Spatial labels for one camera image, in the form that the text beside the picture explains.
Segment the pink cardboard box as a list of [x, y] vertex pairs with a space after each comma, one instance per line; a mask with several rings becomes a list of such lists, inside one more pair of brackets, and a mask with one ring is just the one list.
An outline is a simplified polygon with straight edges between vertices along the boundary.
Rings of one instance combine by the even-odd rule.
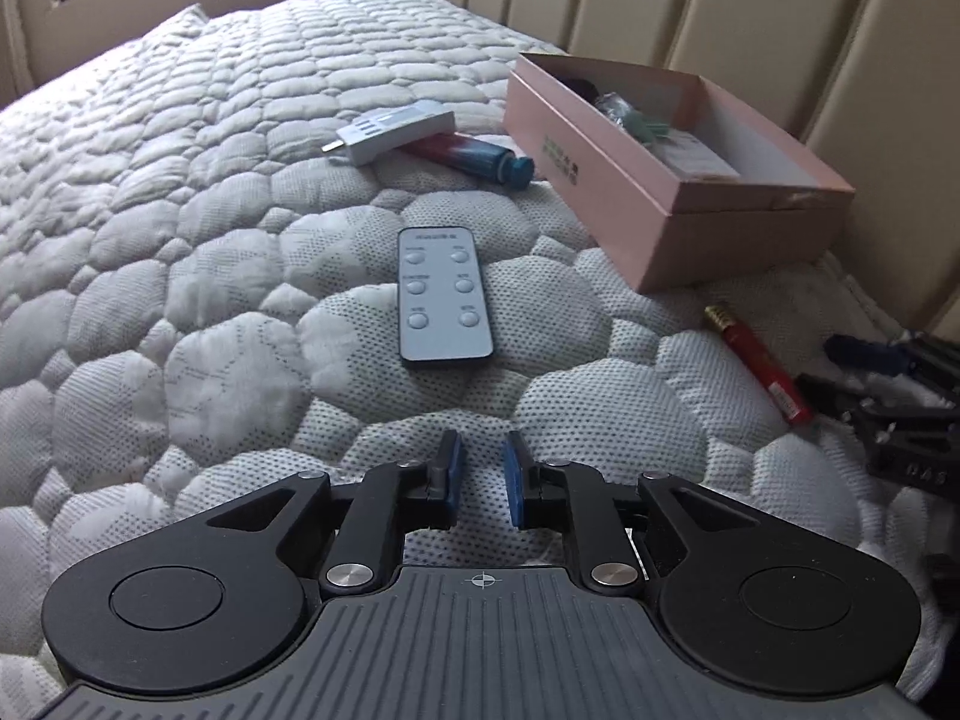
[[638, 293], [810, 262], [854, 190], [700, 75], [524, 54], [505, 129]]

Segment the green toy block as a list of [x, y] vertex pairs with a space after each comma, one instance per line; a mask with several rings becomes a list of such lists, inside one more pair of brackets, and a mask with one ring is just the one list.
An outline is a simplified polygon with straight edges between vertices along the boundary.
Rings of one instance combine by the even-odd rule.
[[644, 146], [651, 146], [659, 140], [669, 137], [670, 125], [664, 122], [651, 121], [637, 110], [630, 110], [622, 119], [622, 127], [630, 133], [636, 142]]

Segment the pink blue tube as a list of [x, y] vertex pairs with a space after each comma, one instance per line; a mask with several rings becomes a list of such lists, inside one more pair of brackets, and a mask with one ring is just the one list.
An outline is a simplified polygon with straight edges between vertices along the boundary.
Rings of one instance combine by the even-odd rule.
[[512, 149], [459, 133], [439, 133], [404, 146], [405, 153], [514, 190], [534, 181], [535, 163]]

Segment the red lighter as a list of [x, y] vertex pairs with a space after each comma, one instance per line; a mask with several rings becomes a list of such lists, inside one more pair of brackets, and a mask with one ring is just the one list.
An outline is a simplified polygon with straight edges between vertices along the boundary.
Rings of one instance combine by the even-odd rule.
[[800, 396], [791, 376], [747, 323], [722, 304], [707, 305], [704, 320], [757, 379], [791, 426], [804, 426], [814, 419], [814, 413]]

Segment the clear plastic bag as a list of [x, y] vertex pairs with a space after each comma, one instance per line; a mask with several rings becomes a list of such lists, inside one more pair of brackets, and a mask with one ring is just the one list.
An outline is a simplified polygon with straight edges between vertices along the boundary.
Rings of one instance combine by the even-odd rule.
[[628, 128], [635, 120], [636, 109], [619, 93], [599, 94], [594, 99], [594, 107], [610, 122], [622, 128]]

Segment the grey remote control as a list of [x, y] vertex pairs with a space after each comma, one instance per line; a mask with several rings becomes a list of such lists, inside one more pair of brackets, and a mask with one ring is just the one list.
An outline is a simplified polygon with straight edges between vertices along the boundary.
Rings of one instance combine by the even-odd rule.
[[494, 343], [473, 234], [404, 227], [397, 238], [398, 352], [409, 366], [486, 361]]

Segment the beige padded headboard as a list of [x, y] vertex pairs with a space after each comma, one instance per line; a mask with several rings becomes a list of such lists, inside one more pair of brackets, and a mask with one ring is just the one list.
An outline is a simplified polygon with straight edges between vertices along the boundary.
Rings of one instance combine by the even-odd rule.
[[836, 255], [890, 316], [958, 333], [958, 0], [449, 0], [596, 59], [708, 78], [856, 188]]

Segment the white product box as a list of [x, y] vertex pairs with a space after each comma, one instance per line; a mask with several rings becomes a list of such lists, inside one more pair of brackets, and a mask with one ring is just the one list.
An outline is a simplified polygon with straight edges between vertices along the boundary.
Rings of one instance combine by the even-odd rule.
[[656, 156], [684, 181], [739, 182], [740, 174], [692, 133], [671, 128], [659, 140]]

